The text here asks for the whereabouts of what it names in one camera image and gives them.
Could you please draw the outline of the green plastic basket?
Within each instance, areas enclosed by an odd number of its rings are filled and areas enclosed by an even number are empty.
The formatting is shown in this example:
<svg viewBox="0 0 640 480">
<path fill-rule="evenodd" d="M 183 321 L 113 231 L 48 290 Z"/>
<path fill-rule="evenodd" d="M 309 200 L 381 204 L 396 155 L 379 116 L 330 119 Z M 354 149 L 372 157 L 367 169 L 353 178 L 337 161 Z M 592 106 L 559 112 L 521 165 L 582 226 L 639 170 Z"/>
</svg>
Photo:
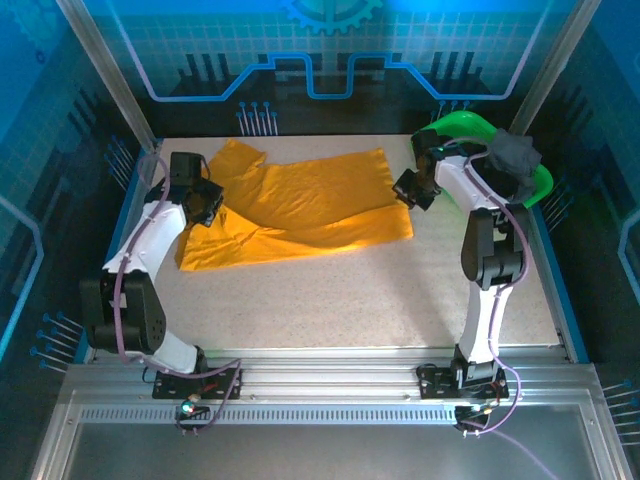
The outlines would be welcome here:
<svg viewBox="0 0 640 480">
<path fill-rule="evenodd" d="M 480 115 L 469 111 L 455 111 L 432 122 L 420 130 L 435 130 L 441 141 L 441 145 L 447 140 L 469 136 L 481 139 L 488 144 L 493 139 L 496 130 L 499 129 L 482 118 Z M 537 167 L 534 175 L 536 183 L 535 193 L 523 204 L 527 207 L 535 205 L 545 196 L 551 193 L 554 180 L 549 170 L 542 165 Z"/>
</svg>

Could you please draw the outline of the aluminium frame rail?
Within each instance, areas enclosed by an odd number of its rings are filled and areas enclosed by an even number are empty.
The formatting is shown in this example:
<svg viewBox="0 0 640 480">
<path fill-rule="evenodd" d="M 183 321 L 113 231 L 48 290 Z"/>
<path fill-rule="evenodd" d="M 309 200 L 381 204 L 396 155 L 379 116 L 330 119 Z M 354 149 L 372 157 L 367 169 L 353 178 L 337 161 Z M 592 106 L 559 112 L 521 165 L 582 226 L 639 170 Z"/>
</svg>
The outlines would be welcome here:
<svg viewBox="0 0 640 480">
<path fill-rule="evenodd" d="M 208 361 L 213 366 L 241 361 L 244 404 L 384 404 L 419 402 L 416 368 L 447 366 L 452 356 L 450 348 L 253 348 L 213 350 Z M 501 359 L 519 373 L 527 405 L 600 393 L 594 366 L 568 362 L 560 346 L 504 347 Z M 96 353 L 89 363 L 68 369 L 60 399 L 141 404 L 151 398 L 151 387 L 141 377 L 141 365 Z"/>
</svg>

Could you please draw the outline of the grey t-shirt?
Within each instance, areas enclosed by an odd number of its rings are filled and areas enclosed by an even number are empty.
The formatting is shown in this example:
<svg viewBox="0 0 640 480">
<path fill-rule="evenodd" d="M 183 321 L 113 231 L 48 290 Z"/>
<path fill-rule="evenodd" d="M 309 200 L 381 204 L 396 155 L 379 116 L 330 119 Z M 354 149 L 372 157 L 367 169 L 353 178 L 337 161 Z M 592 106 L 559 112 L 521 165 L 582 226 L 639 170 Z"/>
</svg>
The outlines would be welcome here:
<svg viewBox="0 0 640 480">
<path fill-rule="evenodd" d="M 531 136 L 513 135 L 500 128 L 489 143 L 489 163 L 500 173 L 517 182 L 516 191 L 510 195 L 512 203 L 523 203 L 536 191 L 534 175 L 542 155 L 534 148 Z"/>
</svg>

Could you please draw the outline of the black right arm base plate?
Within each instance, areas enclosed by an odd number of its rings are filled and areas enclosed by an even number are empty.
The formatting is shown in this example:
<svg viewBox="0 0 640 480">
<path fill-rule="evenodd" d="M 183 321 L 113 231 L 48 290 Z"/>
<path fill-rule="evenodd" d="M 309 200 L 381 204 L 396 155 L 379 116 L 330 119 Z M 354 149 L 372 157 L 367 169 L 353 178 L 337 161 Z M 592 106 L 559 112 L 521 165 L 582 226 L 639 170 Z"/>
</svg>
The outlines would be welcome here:
<svg viewBox="0 0 640 480">
<path fill-rule="evenodd" d="M 418 366 L 415 373 L 423 400 L 503 400 L 510 396 L 505 372 L 494 362 L 480 367 L 426 363 Z"/>
</svg>

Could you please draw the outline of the small lit connector board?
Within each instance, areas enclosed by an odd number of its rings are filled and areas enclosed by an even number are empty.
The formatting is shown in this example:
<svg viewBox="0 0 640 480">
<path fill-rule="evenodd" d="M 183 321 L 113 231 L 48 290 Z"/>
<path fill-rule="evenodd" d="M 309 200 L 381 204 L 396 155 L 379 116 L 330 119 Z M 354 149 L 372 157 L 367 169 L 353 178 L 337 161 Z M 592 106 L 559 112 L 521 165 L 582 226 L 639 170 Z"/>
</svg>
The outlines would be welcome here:
<svg viewBox="0 0 640 480">
<path fill-rule="evenodd" d="M 493 406 L 484 405 L 468 405 L 456 406 L 454 408 L 454 417 L 456 427 L 458 429 L 478 429 L 484 430 L 488 427 Z"/>
<path fill-rule="evenodd" d="M 192 394 L 187 397 L 177 409 L 176 421 L 183 422 L 207 414 L 210 409 L 206 406 L 201 406 L 199 404 L 201 400 L 202 397 L 199 394 Z"/>
</svg>

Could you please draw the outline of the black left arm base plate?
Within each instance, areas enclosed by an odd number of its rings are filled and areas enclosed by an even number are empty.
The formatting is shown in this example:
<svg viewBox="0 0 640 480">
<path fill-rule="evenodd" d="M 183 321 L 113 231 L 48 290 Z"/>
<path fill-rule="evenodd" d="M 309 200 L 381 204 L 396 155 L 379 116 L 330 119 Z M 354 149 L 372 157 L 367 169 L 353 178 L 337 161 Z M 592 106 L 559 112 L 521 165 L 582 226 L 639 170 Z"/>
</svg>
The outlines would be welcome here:
<svg viewBox="0 0 640 480">
<path fill-rule="evenodd" d="M 241 393 L 243 370 L 238 372 L 235 382 L 232 383 L 235 370 L 235 367 L 228 368 L 203 379 L 186 379 L 157 372 L 152 397 L 162 400 L 180 400 L 192 394 L 199 394 L 205 400 L 222 400 L 228 389 L 231 389 L 229 398 L 237 400 Z"/>
</svg>

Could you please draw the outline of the yellow t-shirt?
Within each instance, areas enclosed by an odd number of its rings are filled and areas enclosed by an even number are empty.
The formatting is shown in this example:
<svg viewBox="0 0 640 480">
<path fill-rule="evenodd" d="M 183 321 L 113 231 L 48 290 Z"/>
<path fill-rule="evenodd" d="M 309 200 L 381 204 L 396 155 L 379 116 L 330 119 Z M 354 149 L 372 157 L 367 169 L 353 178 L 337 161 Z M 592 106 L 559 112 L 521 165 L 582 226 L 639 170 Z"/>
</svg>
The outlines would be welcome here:
<svg viewBox="0 0 640 480">
<path fill-rule="evenodd" d="M 211 158 L 224 189 L 213 223 L 193 223 L 178 240 L 183 272 L 273 263 L 410 239 L 407 207 L 392 190 L 385 152 L 376 148 L 291 164 L 229 140 Z"/>
</svg>

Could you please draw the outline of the aluminium corner post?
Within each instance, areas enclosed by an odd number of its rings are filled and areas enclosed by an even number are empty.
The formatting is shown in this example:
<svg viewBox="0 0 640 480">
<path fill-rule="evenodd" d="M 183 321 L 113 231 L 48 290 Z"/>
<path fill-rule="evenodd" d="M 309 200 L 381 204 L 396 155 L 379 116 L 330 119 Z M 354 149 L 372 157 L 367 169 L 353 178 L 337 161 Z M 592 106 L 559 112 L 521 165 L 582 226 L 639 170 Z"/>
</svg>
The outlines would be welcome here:
<svg viewBox="0 0 640 480">
<path fill-rule="evenodd" d="M 140 146 L 156 151 L 157 140 L 113 54 L 82 0 L 55 0 Z"/>
<path fill-rule="evenodd" d="M 530 90 L 515 114 L 509 132 L 525 135 L 575 51 L 602 0 L 576 0 Z"/>
</svg>

